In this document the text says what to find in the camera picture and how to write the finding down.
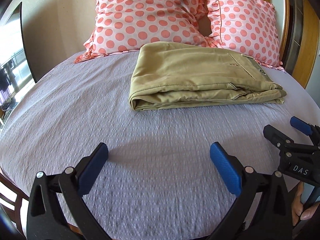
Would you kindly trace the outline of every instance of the human hand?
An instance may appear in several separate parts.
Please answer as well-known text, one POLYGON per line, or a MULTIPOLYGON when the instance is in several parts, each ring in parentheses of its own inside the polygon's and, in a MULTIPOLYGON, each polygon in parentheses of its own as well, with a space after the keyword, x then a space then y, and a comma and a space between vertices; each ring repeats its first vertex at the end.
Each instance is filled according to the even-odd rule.
POLYGON ((314 213, 316 212, 316 210, 320 204, 320 202, 318 202, 303 212, 303 204, 301 203, 302 192, 303 192, 303 182, 300 181, 298 184, 298 190, 297 190, 296 195, 294 197, 294 200, 291 204, 292 224, 294 226, 298 223, 299 217, 301 220, 310 219, 314 215, 314 213))
POLYGON ((292 224, 294 226, 298 223, 299 217, 301 216, 303 211, 303 204, 301 203, 302 192, 303 192, 303 182, 300 181, 298 184, 298 190, 291 204, 292 224))

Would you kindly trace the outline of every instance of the metal screw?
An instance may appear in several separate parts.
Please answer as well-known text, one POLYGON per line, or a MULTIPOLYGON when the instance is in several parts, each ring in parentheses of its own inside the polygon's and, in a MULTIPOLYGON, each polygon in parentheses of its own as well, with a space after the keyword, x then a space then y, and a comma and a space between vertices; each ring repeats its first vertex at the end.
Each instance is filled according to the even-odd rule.
POLYGON ((279 171, 276 171, 276 172, 275 172, 275 175, 276 175, 278 178, 281 178, 281 177, 282 177, 282 173, 279 172, 279 171))
POLYGON ((253 169, 252 167, 250 167, 250 166, 247 166, 247 167, 245 168, 245 171, 246 171, 247 173, 253 173, 254 169, 253 169))
POLYGON ((73 167, 68 167, 68 168, 66 168, 66 169, 64 170, 64 172, 65 172, 66 174, 72 173, 72 172, 73 172, 73 167))
POLYGON ((37 173, 37 178, 39 179, 39 178, 41 178, 43 176, 43 172, 42 171, 39 171, 38 173, 37 173))

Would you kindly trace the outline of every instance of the pillow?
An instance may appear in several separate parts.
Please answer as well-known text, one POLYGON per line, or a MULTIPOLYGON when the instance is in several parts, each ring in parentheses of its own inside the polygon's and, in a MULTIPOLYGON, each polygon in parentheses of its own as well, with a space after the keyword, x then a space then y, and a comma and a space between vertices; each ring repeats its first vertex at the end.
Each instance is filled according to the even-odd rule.
POLYGON ((207 0, 212 34, 211 47, 231 49, 253 57, 258 63, 284 70, 275 7, 263 0, 207 0))
POLYGON ((199 0, 199 6, 196 14, 196 20, 201 20, 204 16, 208 15, 207 0, 199 0))
POLYGON ((209 47, 195 18, 199 0, 96 0, 96 25, 75 62, 173 41, 209 47))

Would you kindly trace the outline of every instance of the hanging clothes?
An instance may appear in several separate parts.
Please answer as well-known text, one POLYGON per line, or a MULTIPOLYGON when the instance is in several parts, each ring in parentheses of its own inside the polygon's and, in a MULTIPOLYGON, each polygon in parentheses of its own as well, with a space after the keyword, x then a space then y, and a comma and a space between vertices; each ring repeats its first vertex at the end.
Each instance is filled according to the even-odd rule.
POLYGON ((0 69, 0 90, 6 91, 11 85, 11 81, 3 68, 0 69))
POLYGON ((7 103, 7 100, 10 98, 10 91, 7 89, 6 91, 0 90, 0 108, 5 110, 4 105, 7 103))
POLYGON ((12 59, 10 59, 5 65, 4 65, 4 69, 7 72, 7 75, 9 77, 9 83, 11 82, 13 89, 16 93, 18 93, 20 91, 20 88, 15 80, 15 75, 13 74, 11 68, 14 68, 16 66, 16 64, 14 63, 14 61, 12 59))

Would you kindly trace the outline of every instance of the textured bedspread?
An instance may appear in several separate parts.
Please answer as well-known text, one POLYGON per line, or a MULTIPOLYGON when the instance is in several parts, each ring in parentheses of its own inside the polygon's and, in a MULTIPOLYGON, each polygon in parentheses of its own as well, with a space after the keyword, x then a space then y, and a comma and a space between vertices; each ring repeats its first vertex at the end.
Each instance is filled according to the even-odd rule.
MULTIPOLYGON (((128 96, 138 54, 76 65, 72 56, 32 88, 0 135, 0 165, 27 194, 38 171, 60 173, 106 143, 109 161, 84 201, 112 238, 210 234, 234 200, 210 160, 210 144, 219 141, 244 166, 271 174, 279 157, 263 127, 309 143, 290 117, 320 124, 320 110, 305 90, 287 73, 266 68, 288 93, 283 105, 132 111, 128 96)), ((287 179, 289 189, 295 183, 287 179)))

